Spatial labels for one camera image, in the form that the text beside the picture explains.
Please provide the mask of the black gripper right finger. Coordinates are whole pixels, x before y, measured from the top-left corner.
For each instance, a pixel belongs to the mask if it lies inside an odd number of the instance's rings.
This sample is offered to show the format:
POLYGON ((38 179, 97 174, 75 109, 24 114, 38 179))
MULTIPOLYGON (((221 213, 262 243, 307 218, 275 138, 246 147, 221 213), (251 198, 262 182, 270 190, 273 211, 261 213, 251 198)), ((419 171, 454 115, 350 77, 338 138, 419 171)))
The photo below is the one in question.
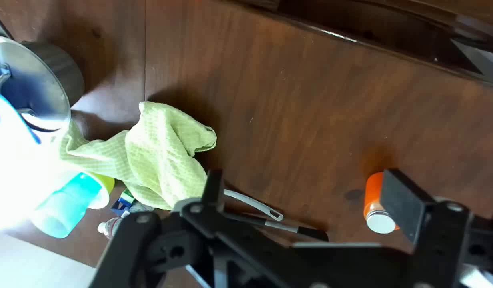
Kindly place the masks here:
POLYGON ((403 171, 382 171, 381 206, 400 227, 416 253, 462 254, 469 210, 451 200, 435 200, 403 171))

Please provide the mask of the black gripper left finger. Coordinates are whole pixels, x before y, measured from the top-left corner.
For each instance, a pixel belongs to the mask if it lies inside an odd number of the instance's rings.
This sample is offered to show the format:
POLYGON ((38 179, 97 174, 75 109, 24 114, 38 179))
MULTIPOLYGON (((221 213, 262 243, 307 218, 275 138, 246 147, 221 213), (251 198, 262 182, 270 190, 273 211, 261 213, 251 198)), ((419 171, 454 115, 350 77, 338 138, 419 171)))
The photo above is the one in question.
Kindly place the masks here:
MULTIPOLYGON (((201 198, 206 202, 213 200, 214 194, 221 194, 224 189, 229 189, 224 186, 222 179, 222 171, 221 170, 213 170, 203 186, 203 194, 201 198)), ((192 224, 189 224, 185 219, 184 226, 192 232, 198 234, 201 238, 221 238, 225 242, 227 238, 241 238, 243 242, 269 242, 269 237, 262 234, 264 227, 253 227, 249 232, 240 232, 238 229, 233 229, 232 232, 211 232, 211 234, 203 234, 201 230, 195 229, 192 224)))

